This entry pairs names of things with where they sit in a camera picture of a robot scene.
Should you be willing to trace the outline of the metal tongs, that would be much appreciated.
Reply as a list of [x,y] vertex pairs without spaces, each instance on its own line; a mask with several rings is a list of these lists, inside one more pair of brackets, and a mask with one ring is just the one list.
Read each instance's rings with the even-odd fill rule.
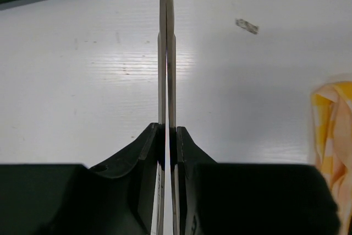
[[181,234],[177,166],[176,126],[176,37],[174,33],[174,1],[159,0],[158,33],[158,140],[157,140],[157,226],[164,234],[164,186],[166,150],[169,150],[173,234]]

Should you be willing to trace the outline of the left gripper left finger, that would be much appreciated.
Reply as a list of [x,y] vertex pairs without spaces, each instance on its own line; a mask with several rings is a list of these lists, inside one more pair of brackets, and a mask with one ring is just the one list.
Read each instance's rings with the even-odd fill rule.
[[2,164],[1,234],[150,234],[158,129],[90,168]]

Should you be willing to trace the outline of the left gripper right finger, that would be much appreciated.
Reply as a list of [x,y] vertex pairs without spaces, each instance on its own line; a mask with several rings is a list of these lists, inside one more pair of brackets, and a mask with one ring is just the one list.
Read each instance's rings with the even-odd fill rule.
[[338,234],[338,208],[311,165],[220,163],[177,129],[181,234]]

